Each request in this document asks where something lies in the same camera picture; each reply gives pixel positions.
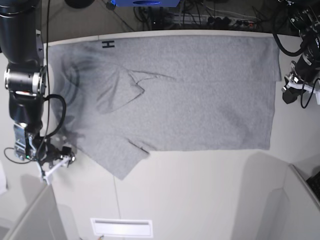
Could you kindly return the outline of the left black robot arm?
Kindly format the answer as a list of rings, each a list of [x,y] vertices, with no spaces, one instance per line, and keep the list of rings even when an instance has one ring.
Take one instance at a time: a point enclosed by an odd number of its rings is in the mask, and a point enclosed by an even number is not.
[[[297,51],[289,51],[282,45],[276,19],[286,10],[291,25],[297,30],[302,42]],[[320,103],[320,2],[318,0],[281,0],[271,17],[271,32],[279,50],[289,57],[299,57],[290,63],[291,70],[284,76],[285,85],[282,99],[291,104],[300,98],[300,106],[305,109],[312,96]]]

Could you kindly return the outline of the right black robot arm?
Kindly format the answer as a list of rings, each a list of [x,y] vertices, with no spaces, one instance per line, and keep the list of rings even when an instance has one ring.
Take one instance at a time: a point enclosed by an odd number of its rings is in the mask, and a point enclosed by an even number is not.
[[[24,164],[49,163],[53,167],[57,160],[72,163],[75,155],[70,147],[58,149],[51,143],[51,137],[64,123],[67,104],[61,95],[45,95],[48,68],[44,64],[41,30],[37,27],[40,10],[39,0],[2,0],[0,49],[8,60],[4,87],[9,92],[9,115],[14,121],[14,152]],[[51,99],[61,102],[61,118],[52,133],[41,135],[44,102]]]

